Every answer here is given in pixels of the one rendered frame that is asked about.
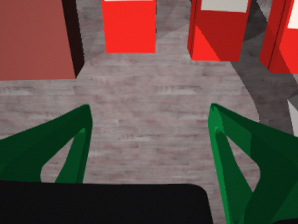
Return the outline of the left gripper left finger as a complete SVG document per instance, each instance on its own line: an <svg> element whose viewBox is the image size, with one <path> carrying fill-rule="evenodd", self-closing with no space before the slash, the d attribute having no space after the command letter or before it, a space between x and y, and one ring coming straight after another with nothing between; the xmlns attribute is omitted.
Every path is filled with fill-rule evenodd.
<svg viewBox="0 0 298 224"><path fill-rule="evenodd" d="M89 104L0 140L0 180L42 182L42 167L72 138L54 183L83 183L93 120Z"/></svg>

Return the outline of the red box of welding electrodes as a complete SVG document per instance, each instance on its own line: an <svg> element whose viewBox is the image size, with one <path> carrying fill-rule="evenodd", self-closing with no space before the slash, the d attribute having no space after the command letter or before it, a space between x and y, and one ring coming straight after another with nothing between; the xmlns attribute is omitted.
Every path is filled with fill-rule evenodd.
<svg viewBox="0 0 298 224"><path fill-rule="evenodd" d="M192 60L238 62L251 0L192 0L187 49Z"/></svg>
<svg viewBox="0 0 298 224"><path fill-rule="evenodd" d="M271 72L298 74L298 0L273 0L259 61Z"/></svg>
<svg viewBox="0 0 298 224"><path fill-rule="evenodd" d="M106 53L155 53L156 0L101 0Z"/></svg>

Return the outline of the dark red low platform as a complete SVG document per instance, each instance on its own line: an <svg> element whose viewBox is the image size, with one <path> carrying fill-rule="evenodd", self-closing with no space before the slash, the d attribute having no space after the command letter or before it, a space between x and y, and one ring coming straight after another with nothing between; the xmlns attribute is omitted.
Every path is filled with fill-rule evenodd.
<svg viewBox="0 0 298 224"><path fill-rule="evenodd" d="M76 79L84 64L75 0L0 0L0 81Z"/></svg>

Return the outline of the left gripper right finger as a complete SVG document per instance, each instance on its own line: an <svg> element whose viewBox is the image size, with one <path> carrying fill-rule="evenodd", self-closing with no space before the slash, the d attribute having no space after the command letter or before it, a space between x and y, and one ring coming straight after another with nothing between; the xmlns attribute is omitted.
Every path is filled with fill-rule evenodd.
<svg viewBox="0 0 298 224"><path fill-rule="evenodd" d="M298 218L298 137L216 103L210 106L208 129L227 224L273 224ZM254 192L227 136L259 166Z"/></svg>

